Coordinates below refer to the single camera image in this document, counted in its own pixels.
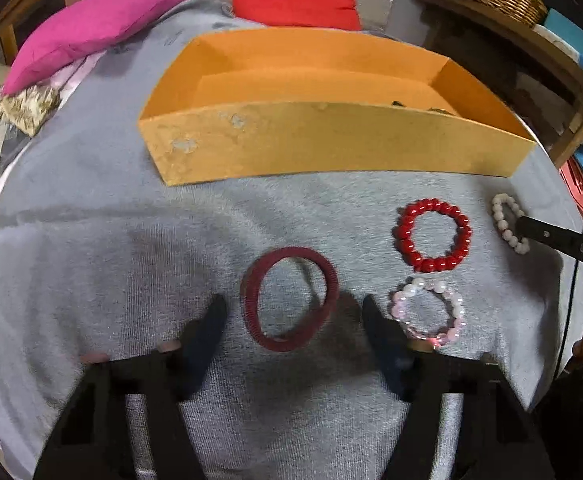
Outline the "grey blanket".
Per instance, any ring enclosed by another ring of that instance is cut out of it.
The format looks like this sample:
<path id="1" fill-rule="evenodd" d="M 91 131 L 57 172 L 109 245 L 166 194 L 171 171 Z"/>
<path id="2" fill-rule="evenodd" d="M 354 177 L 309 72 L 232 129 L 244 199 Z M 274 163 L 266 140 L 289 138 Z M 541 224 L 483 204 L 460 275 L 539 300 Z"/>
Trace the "grey blanket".
<path id="1" fill-rule="evenodd" d="M 527 214 L 577 230 L 582 221 L 542 150 L 509 179 L 462 174 L 299 174 L 169 188 L 138 126 L 150 91 L 188 41 L 239 29 L 217 0 L 188 0 L 110 50 L 101 125 L 101 196 L 90 230 L 103 235 L 106 315 L 93 351 L 138 356 L 176 338 L 212 294 L 230 315 L 219 352 L 183 413 L 212 479 L 376 479 L 407 407 L 386 388 L 360 323 L 366 295 L 386 302 L 410 269 L 393 247 L 398 209 L 437 197 L 467 214 L 467 259 L 445 280 L 467 323 L 452 356 L 485 354 L 504 368 L 521 402 L 537 403 L 555 362 L 583 333 L 583 266 L 542 246 L 515 254 L 497 235 L 491 198 L 505 192 Z M 243 321 L 241 282 L 270 249 L 310 247 L 338 273 L 341 296 L 303 348 L 261 348 Z"/>

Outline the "wooden shelf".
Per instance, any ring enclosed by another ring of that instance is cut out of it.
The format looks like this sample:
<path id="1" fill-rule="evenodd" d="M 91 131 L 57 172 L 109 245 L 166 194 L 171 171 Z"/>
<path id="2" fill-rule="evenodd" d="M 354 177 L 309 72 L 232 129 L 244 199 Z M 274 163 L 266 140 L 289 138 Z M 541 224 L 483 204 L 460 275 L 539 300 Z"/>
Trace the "wooden shelf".
<path id="1" fill-rule="evenodd" d="M 583 68 L 535 30 L 474 0 L 416 0 L 426 47 L 459 63 L 540 139 L 555 166 L 583 144 Z"/>

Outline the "orange cardboard box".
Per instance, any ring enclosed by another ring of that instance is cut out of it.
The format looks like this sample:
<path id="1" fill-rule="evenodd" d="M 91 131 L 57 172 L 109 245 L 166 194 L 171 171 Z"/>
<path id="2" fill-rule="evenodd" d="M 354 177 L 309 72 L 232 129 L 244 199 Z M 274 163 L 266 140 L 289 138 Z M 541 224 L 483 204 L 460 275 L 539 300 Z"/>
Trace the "orange cardboard box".
<path id="1" fill-rule="evenodd" d="M 508 177 L 535 144 L 451 58 L 297 27 L 195 38 L 159 79 L 139 128 L 169 185 L 330 171 Z"/>

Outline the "magenta pillow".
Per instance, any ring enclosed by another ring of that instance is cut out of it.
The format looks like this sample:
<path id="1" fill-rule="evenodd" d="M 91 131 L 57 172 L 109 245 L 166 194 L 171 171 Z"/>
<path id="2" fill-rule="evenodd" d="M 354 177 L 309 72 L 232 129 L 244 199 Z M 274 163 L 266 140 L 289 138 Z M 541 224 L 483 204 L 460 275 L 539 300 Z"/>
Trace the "magenta pillow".
<path id="1" fill-rule="evenodd" d="M 80 0 L 58 11 L 19 48 L 2 93 L 21 92 L 79 58 L 119 44 L 183 1 Z"/>

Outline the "thin dark bangle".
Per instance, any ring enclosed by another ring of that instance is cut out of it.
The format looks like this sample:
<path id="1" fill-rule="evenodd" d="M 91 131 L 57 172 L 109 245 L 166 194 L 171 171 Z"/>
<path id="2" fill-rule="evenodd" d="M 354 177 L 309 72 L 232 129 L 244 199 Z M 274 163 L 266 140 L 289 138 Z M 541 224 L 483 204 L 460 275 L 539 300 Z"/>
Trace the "thin dark bangle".
<path id="1" fill-rule="evenodd" d="M 439 113 L 439 114 L 444 114 L 444 115 L 454 115 L 453 113 L 449 112 L 448 110 L 444 110 L 443 108 L 439 108 L 439 107 L 430 107 L 429 112 L 435 112 L 435 113 Z"/>

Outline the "pink bed sheet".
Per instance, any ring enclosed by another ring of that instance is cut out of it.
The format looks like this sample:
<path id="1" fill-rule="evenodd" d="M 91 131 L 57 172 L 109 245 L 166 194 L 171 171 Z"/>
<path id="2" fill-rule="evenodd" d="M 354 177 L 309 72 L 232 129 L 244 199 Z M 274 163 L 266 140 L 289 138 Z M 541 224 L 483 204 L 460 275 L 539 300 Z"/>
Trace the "pink bed sheet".
<path id="1" fill-rule="evenodd" d="M 34 136 L 0 115 L 0 452 L 28 478 L 75 385 L 105 340 L 101 232 L 102 84 L 112 55 L 71 63 L 32 90 Z"/>

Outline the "patterned gold cloth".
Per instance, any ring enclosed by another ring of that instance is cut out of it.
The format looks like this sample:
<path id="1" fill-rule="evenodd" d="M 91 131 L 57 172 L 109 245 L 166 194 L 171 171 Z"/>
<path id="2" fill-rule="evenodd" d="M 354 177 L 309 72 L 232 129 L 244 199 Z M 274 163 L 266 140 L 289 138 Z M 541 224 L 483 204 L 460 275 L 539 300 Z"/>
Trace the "patterned gold cloth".
<path id="1" fill-rule="evenodd" d="M 6 122 L 33 138 L 59 106 L 58 90 L 34 84 L 0 99 L 0 122 Z"/>

